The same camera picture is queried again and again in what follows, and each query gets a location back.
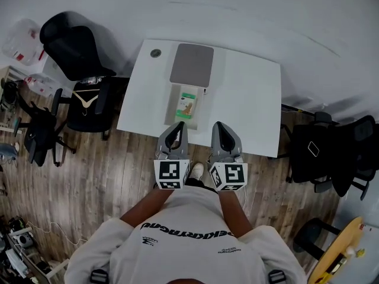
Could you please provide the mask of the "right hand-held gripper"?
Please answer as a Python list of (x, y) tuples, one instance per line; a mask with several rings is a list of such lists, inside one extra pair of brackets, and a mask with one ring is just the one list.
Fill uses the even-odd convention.
[(208, 172), (217, 192), (238, 191), (248, 182), (248, 164), (243, 161), (240, 137), (226, 124), (213, 125), (212, 153)]

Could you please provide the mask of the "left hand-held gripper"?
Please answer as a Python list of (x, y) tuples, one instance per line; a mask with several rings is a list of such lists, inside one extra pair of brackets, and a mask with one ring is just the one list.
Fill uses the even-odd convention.
[(154, 159), (155, 181), (161, 190), (182, 189), (190, 169), (188, 129), (184, 121), (168, 127), (158, 138)]

